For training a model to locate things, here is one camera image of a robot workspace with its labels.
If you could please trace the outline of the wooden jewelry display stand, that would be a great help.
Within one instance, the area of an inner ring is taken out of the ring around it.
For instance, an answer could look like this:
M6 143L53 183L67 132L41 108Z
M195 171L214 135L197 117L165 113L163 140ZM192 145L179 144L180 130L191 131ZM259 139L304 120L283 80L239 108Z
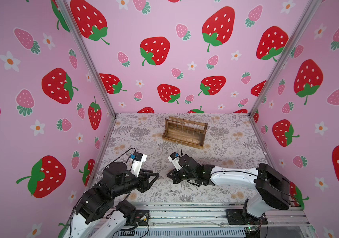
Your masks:
M188 147L203 149L208 123L201 123L177 117L165 119L162 139Z

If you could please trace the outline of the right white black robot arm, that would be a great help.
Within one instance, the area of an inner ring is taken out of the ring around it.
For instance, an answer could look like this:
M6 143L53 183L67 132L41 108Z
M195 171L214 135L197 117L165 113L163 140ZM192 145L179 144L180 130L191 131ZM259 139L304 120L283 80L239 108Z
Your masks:
M195 186L234 185L257 190L245 201L242 216L260 218L271 209L288 210L290 181L268 164L251 169L201 165L188 155L173 152L168 160L174 169L167 174L173 184L187 181Z

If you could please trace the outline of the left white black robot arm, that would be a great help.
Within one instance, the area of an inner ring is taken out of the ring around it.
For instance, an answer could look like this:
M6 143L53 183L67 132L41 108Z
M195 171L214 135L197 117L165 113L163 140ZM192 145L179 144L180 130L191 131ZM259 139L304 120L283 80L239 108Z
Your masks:
M126 198L134 190L148 191L159 178L149 170L128 170L123 162L113 162L103 178L86 191L74 207L62 238L116 238L119 232L132 232L148 226L149 211L137 210ZM125 198L115 204L120 196Z

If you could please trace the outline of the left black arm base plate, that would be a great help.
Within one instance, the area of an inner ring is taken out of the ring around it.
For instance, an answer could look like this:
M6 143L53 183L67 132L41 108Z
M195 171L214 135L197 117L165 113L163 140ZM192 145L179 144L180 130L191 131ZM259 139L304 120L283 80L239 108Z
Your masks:
M126 219L125 226L147 226L150 218L149 210L134 210L131 212L122 212Z

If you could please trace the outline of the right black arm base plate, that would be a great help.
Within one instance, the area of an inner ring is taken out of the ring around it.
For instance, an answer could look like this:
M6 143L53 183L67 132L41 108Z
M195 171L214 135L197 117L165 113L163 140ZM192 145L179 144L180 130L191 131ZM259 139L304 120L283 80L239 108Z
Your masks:
M227 209L226 217L229 225L267 225L268 221L263 216L260 218L253 217L251 215L244 215L242 209Z

